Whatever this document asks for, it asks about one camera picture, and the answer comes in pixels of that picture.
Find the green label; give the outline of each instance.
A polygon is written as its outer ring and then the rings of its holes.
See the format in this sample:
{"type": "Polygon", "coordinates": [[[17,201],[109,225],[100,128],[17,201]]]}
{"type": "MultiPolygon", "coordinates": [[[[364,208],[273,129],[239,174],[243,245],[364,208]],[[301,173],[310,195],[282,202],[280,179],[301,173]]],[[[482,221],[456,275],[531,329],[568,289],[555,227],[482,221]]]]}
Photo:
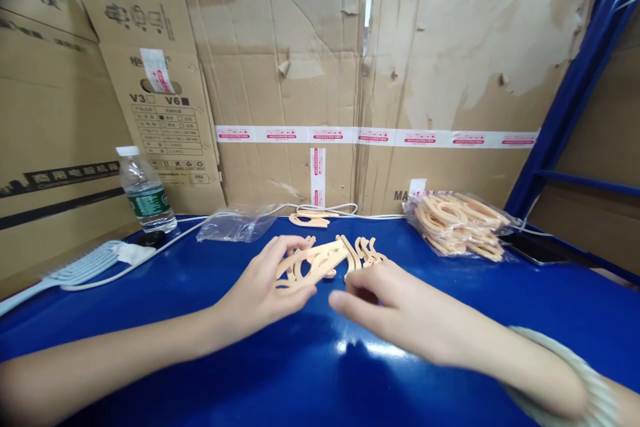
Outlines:
{"type": "Polygon", "coordinates": [[[171,208],[164,188],[152,192],[145,192],[142,195],[132,193],[127,195],[127,197],[137,217],[150,217],[162,214],[171,208]]]}

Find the fingernail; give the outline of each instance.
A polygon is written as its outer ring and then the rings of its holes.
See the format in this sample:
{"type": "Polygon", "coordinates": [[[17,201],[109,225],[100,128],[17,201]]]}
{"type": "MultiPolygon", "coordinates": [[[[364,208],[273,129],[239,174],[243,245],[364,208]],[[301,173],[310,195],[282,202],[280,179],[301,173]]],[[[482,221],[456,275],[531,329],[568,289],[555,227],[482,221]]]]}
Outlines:
{"type": "Polygon", "coordinates": [[[345,293],[340,290],[333,290],[329,294],[329,305],[334,310],[340,310],[345,303],[345,293]]]}

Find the bracelet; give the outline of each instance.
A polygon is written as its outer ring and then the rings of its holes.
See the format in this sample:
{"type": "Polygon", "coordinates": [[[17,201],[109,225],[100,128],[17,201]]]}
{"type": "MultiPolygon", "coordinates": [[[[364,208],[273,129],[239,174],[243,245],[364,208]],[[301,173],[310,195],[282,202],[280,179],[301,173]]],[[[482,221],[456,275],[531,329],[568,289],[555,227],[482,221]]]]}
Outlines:
{"type": "Polygon", "coordinates": [[[572,350],[564,345],[556,342],[554,339],[547,337],[539,332],[523,327],[509,327],[516,334],[519,334],[536,344],[551,350],[558,355],[578,374],[580,379],[585,383],[589,393],[589,404],[587,406],[587,415],[584,419],[568,420],[558,417],[540,407],[529,399],[522,392],[503,385],[504,389],[510,395],[511,399],[520,407],[526,415],[534,419],[543,427],[616,427],[617,405],[608,385],[603,381],[600,374],[592,369],[588,363],[576,355],[572,350]]]}

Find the smartphone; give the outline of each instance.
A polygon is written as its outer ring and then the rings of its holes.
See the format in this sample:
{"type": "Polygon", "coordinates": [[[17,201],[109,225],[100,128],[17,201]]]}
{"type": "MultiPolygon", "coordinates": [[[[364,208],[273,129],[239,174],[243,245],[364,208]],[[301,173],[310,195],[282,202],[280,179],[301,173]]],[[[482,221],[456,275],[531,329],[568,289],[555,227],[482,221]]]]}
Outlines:
{"type": "Polygon", "coordinates": [[[552,264],[566,264],[569,259],[539,244],[529,236],[520,233],[502,237],[505,248],[523,256],[525,259],[539,266],[552,264]]]}

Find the water bottle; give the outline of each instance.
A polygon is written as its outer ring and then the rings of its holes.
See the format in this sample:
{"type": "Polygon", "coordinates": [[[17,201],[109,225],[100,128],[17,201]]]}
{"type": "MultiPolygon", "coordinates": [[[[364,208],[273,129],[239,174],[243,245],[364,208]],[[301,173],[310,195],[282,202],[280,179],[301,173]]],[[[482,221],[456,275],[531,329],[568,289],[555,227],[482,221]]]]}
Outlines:
{"type": "Polygon", "coordinates": [[[170,232],[177,226],[160,177],[136,146],[116,148],[120,155],[120,183],[145,232],[170,232]]]}

